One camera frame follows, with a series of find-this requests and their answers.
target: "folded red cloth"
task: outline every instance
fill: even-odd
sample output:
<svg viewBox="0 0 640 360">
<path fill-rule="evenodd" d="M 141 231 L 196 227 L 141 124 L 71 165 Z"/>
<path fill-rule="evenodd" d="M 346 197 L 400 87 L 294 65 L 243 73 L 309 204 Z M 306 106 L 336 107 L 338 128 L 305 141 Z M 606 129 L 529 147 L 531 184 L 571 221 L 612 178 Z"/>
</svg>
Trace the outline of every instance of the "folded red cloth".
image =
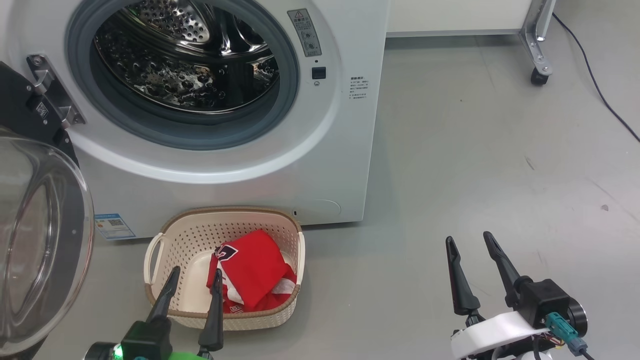
<svg viewBox="0 0 640 360">
<path fill-rule="evenodd" d="M 276 308 L 296 284 L 296 275 L 284 262 L 278 245 L 263 230 L 216 248 L 209 263 L 208 288 L 217 268 L 223 273 L 226 313 Z"/>
</svg>

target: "caster wheel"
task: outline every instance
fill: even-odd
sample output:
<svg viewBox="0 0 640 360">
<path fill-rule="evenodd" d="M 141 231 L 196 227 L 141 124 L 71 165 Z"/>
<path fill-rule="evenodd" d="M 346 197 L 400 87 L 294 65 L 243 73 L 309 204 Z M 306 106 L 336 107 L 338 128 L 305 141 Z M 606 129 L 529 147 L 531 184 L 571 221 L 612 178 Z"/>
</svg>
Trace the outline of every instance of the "caster wheel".
<svg viewBox="0 0 640 360">
<path fill-rule="evenodd" d="M 538 72 L 537 69 L 533 69 L 533 72 L 531 73 L 531 83 L 533 85 L 544 85 L 547 83 L 547 80 L 549 80 L 549 76 L 548 75 L 542 75 Z"/>
</svg>

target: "teal connector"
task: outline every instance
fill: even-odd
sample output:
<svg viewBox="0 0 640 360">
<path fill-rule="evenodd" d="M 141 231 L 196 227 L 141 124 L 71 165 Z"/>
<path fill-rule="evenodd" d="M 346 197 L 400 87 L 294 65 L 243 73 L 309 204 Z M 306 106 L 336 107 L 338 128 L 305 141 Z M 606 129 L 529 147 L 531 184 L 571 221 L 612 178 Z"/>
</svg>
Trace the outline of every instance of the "teal connector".
<svg viewBox="0 0 640 360">
<path fill-rule="evenodd" d="M 581 356 L 587 350 L 587 343 L 578 336 L 578 332 L 558 313 L 545 317 L 545 325 L 553 335 L 564 340 L 574 356 Z"/>
</svg>

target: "metal hinge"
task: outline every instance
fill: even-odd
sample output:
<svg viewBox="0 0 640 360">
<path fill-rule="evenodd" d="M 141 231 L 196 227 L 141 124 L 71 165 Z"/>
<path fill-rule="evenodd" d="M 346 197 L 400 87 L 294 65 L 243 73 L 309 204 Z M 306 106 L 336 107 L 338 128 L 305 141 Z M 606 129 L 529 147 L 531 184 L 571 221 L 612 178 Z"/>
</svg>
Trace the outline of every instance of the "metal hinge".
<svg viewBox="0 0 640 360">
<path fill-rule="evenodd" d="M 62 86 L 47 57 L 41 54 L 29 55 L 27 64 L 36 79 L 33 90 L 47 97 L 62 120 L 62 128 L 66 129 L 74 124 L 86 124 L 84 117 Z"/>
</svg>

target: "green light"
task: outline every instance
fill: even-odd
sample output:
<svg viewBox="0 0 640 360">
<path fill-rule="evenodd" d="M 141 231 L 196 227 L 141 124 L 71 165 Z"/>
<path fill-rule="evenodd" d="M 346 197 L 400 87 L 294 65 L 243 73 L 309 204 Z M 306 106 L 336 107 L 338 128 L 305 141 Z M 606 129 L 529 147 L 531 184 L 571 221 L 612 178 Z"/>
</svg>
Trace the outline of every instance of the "green light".
<svg viewBox="0 0 640 360">
<path fill-rule="evenodd" d="M 117 345 L 113 348 L 113 359 L 121 359 L 122 358 L 122 345 Z"/>
</svg>

